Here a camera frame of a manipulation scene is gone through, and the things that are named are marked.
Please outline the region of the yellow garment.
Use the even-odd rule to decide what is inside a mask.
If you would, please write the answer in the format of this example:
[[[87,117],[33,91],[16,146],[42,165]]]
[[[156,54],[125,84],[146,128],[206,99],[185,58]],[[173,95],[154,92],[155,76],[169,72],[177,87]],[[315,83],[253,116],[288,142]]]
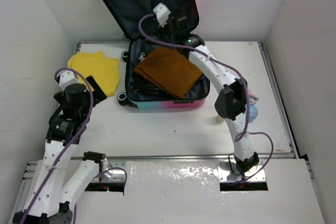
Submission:
[[[102,51],[79,52],[67,63],[84,77],[92,76],[107,97],[115,95],[120,83],[119,59],[107,58]]]

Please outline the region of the black white patterned garment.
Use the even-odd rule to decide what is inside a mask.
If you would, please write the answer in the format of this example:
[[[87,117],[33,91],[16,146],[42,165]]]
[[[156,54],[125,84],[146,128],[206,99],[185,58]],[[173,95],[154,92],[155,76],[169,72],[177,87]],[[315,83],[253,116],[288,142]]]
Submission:
[[[182,56],[174,50],[158,49],[150,54],[142,52],[133,70],[135,93],[176,98],[173,86],[182,79],[177,69],[183,63]]]

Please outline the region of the brown garment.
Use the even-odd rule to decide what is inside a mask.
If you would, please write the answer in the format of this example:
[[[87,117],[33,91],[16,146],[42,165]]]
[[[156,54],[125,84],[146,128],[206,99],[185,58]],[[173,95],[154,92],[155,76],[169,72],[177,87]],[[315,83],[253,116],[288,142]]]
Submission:
[[[165,93],[185,98],[202,72],[177,50],[156,47],[138,63],[134,72]]]

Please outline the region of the small beige lotion bottle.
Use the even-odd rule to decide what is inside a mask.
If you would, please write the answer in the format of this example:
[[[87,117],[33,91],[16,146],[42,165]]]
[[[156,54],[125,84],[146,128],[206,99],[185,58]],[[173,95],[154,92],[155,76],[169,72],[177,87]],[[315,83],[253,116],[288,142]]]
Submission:
[[[222,118],[220,115],[217,115],[217,116],[216,116],[216,121],[217,121],[218,123],[223,123],[223,122],[225,121],[225,119]]]

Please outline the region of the blue pink cat headphones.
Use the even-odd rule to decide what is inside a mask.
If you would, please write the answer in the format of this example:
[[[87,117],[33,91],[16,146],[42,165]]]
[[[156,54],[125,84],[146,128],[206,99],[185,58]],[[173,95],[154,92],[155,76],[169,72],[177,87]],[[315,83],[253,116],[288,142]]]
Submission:
[[[259,97],[253,94],[252,91],[249,89],[248,89],[248,97],[249,97],[249,123],[251,123],[258,116],[258,109],[256,107],[256,103],[259,101]]]

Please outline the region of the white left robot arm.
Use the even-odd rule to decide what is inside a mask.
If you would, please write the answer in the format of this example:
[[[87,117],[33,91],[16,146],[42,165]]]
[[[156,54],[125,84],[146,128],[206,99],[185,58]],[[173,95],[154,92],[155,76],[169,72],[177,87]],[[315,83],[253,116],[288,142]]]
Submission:
[[[106,155],[85,152],[78,170],[64,183],[68,164],[92,109],[107,96],[93,76],[86,77],[90,88],[65,72],[56,80],[61,87],[54,95],[59,106],[48,122],[43,160],[34,172],[23,209],[14,214],[13,223],[71,223],[81,194],[107,166]]]

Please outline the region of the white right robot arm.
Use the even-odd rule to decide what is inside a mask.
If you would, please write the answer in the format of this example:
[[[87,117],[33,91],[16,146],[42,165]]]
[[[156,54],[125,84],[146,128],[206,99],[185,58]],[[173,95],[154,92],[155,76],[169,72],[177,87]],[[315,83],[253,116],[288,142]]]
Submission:
[[[191,34],[186,15],[157,14],[156,35],[161,44],[174,46],[196,65],[215,87],[218,97],[215,110],[223,119],[234,144],[237,171],[244,176],[259,163],[258,154],[248,133],[250,98],[247,81],[239,72],[231,74],[233,67],[219,62],[210,53],[204,41]]]

